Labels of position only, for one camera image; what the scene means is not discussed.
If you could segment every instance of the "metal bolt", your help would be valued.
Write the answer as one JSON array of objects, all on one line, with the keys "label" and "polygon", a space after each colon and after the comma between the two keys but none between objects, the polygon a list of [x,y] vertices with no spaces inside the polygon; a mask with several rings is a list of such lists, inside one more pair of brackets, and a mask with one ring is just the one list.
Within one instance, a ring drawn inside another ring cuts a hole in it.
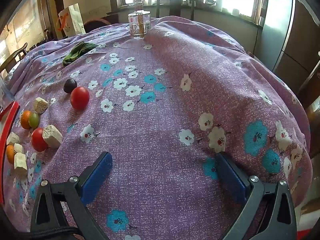
[{"label": "metal bolt", "polygon": [[75,183],[78,181],[78,177],[77,176],[72,176],[70,179],[69,179],[70,182],[72,183]]},{"label": "metal bolt", "polygon": [[282,186],[286,186],[286,185],[287,185],[287,182],[286,182],[285,180],[281,179],[280,184],[281,184]]},{"label": "metal bolt", "polygon": [[47,180],[41,181],[41,186],[46,186],[47,184],[48,184],[48,181],[47,181]]},{"label": "metal bolt", "polygon": [[250,176],[250,180],[252,181],[252,182],[258,182],[259,181],[259,178],[257,177],[257,176]]}]

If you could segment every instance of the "blue gripper pad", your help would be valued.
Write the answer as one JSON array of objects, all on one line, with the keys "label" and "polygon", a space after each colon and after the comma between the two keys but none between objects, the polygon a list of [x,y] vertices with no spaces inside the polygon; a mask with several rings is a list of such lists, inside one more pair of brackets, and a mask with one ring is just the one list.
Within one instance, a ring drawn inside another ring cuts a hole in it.
[{"label": "blue gripper pad", "polygon": [[93,202],[111,169],[112,155],[107,153],[82,186],[81,202],[84,206]]},{"label": "blue gripper pad", "polygon": [[246,186],[221,153],[215,156],[215,160],[218,178],[223,187],[228,190],[235,202],[245,204],[247,202]]}]

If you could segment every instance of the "white shopping bag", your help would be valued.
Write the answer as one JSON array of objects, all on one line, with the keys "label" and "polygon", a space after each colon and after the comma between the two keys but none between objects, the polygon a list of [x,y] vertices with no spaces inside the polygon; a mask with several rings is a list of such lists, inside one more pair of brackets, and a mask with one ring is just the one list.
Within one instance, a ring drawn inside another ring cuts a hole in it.
[{"label": "white shopping bag", "polygon": [[61,22],[61,27],[58,28],[58,30],[61,31],[63,29],[68,37],[85,34],[79,5],[77,3],[59,12],[58,19],[60,19]]}]

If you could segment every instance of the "small orange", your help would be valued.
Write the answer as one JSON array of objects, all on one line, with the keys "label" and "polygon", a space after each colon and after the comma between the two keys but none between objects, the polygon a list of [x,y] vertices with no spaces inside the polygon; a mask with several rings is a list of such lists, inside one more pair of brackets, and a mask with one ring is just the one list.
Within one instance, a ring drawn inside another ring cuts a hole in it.
[{"label": "small orange", "polygon": [[21,119],[20,119],[20,123],[21,123],[22,128],[27,129],[27,130],[31,128],[31,126],[29,124],[30,114],[31,114],[30,111],[24,111],[21,116]]},{"label": "small orange", "polygon": [[5,153],[7,155],[7,158],[8,158],[8,162],[11,163],[11,164],[14,164],[14,156],[15,156],[15,153],[14,153],[14,147],[13,145],[8,145],[6,150],[5,150]]}]

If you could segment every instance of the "red tomato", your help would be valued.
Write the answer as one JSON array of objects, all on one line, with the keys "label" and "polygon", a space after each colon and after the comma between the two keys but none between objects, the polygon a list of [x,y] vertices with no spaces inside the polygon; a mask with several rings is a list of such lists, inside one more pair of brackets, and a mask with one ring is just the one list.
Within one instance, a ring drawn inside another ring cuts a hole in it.
[{"label": "red tomato", "polygon": [[37,152],[42,152],[48,148],[47,143],[42,138],[43,128],[38,127],[31,134],[31,145]]},{"label": "red tomato", "polygon": [[75,88],[70,95],[70,103],[76,110],[83,110],[89,103],[90,94],[84,87]]}]

